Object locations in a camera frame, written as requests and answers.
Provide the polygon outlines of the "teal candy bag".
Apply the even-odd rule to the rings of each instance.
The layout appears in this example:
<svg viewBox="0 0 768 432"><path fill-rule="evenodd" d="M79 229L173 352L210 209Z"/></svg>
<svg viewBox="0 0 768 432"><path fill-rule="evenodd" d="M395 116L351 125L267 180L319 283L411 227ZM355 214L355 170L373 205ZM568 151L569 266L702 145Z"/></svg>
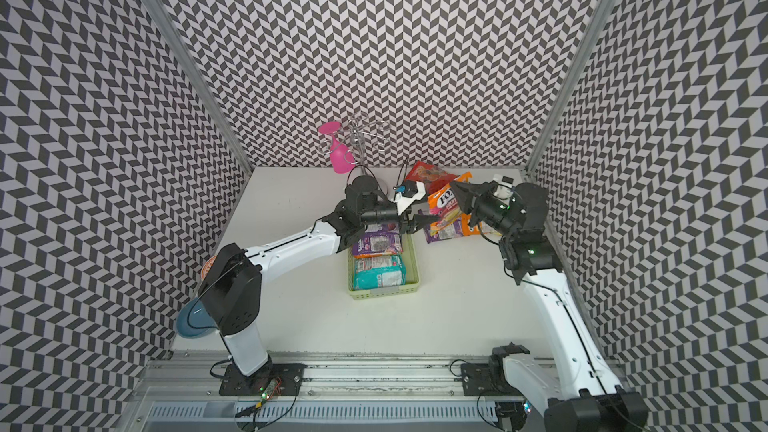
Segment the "teal candy bag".
<svg viewBox="0 0 768 432"><path fill-rule="evenodd" d="M353 288L370 290L404 285L406 268L400 255L359 258L353 262Z"/></svg>

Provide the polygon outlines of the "purple candy bag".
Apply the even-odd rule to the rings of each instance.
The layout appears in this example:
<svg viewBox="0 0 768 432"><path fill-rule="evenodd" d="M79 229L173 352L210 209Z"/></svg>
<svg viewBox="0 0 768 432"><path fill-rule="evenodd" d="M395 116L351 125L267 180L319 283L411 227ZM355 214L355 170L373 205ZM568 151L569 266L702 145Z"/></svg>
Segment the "purple candy bag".
<svg viewBox="0 0 768 432"><path fill-rule="evenodd" d="M394 223L368 226L351 248L354 258L399 255L402 252L399 226Z"/></svg>
<svg viewBox="0 0 768 432"><path fill-rule="evenodd" d="M451 222L440 230L433 230L431 227L427 227L424 230L426 243L432 244L436 242L443 242L458 238L468 237L469 233L465 231L463 220L461 218Z"/></svg>

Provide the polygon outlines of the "red candy bag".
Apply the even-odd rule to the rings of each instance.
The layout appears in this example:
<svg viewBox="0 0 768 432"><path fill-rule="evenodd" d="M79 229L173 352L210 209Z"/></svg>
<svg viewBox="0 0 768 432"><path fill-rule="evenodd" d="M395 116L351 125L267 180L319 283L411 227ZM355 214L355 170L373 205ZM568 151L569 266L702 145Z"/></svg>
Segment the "red candy bag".
<svg viewBox="0 0 768 432"><path fill-rule="evenodd" d="M423 161L417 161L406 175L408 181L422 182L428 195L439 191L456 178L457 175Z"/></svg>

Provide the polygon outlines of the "light green plastic basket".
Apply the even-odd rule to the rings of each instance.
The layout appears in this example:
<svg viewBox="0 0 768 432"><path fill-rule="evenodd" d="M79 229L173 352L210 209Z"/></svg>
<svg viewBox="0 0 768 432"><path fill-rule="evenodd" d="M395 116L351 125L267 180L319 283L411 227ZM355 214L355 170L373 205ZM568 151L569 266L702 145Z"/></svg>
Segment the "light green plastic basket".
<svg viewBox="0 0 768 432"><path fill-rule="evenodd" d="M347 265L355 300L413 293L420 285L412 238L396 223L368 226L348 249Z"/></svg>

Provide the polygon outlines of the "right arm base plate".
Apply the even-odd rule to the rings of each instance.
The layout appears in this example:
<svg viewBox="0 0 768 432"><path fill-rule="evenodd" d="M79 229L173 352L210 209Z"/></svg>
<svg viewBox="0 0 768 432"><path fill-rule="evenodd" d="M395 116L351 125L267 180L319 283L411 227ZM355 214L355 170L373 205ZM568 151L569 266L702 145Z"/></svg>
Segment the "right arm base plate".
<svg viewBox="0 0 768 432"><path fill-rule="evenodd" d="M465 396L524 396L506 381L503 369L498 364L463 362L458 373Z"/></svg>

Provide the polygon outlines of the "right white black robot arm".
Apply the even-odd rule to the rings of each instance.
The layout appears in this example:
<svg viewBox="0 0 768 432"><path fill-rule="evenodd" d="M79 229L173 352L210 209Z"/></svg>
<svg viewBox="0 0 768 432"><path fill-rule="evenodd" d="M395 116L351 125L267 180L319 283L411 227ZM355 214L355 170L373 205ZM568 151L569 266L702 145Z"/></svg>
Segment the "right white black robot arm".
<svg viewBox="0 0 768 432"><path fill-rule="evenodd" d="M495 181L454 182L451 187L471 226L485 223L499 233L504 270L533 302L558 372L548 375L529 353L511 344L500 351L506 383L543 416L548 431L645 430L649 409L642 395L625 388L604 359L545 235L547 190L522 183L502 200Z"/></svg>

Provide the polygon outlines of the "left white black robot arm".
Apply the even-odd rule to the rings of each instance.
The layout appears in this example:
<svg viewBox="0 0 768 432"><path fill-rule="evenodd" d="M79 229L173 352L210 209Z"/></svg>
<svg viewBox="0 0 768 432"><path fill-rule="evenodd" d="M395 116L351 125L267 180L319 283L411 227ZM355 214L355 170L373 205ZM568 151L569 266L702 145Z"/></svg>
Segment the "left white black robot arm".
<svg viewBox="0 0 768 432"><path fill-rule="evenodd" d="M438 218L413 215L410 208L426 196L424 183L406 180L390 200L374 177L361 175L346 186L334 210L308 229L262 246L221 248L206 263L197 299L215 322L235 369L246 378L267 370L270 357L256 323L264 284L351 248L371 225L395 224L406 234L425 228Z"/></svg>

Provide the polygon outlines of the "orange candy bag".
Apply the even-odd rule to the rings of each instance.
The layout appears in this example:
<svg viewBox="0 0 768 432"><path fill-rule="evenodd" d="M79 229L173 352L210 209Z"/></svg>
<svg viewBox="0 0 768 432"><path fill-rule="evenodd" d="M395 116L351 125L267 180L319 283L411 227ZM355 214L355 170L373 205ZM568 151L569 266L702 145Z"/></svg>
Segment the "orange candy bag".
<svg viewBox="0 0 768 432"><path fill-rule="evenodd" d="M462 234L464 236L473 236L473 235L485 235L486 237L496 239L497 237L500 237L501 234L496 231L494 228L492 228L490 225L486 224L485 222L478 222L476 225L471 226L470 225L470 219L471 216L468 214L462 214L460 219L460 225Z"/></svg>
<svg viewBox="0 0 768 432"><path fill-rule="evenodd" d="M461 210L452 186L455 183L468 183L472 177L471 172L466 172L428 196L429 214L438 217L436 222L429 225L430 235L437 234L460 218Z"/></svg>

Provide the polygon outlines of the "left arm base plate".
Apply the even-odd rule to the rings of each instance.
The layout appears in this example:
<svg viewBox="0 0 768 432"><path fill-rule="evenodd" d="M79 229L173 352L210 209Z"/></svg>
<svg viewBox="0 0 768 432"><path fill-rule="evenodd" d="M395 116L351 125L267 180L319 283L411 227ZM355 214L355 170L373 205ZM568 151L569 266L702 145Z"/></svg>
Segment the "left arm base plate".
<svg viewBox="0 0 768 432"><path fill-rule="evenodd" d="M303 384L306 365L303 363L277 363L268 361L250 376L243 375L231 364L221 379L220 396L256 397L267 391L271 382L277 383L280 396L297 396Z"/></svg>

